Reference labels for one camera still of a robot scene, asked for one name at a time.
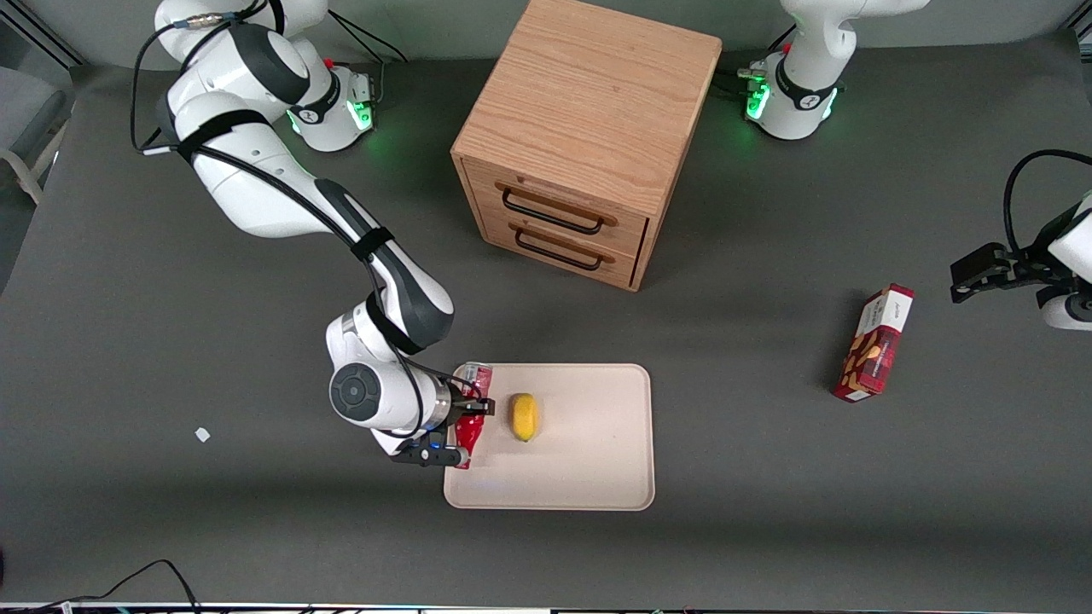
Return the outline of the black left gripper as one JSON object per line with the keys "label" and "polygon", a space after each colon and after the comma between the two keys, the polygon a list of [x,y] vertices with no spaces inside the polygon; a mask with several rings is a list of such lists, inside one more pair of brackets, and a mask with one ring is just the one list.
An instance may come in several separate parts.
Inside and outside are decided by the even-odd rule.
{"label": "black left gripper", "polygon": [[987,243],[950,265],[950,298],[953,304],[993,290],[1026,285],[1051,285],[1054,270],[1038,261],[1020,259],[1000,243]]}

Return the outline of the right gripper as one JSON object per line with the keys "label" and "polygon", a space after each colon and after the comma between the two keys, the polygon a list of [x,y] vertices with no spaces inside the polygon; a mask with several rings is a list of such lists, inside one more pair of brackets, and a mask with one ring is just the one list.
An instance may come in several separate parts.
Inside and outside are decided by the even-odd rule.
{"label": "right gripper", "polygon": [[448,390],[450,392],[449,426],[454,426],[463,417],[495,415],[496,402],[492,399],[488,399],[488,397],[476,397],[475,385],[449,379]]}

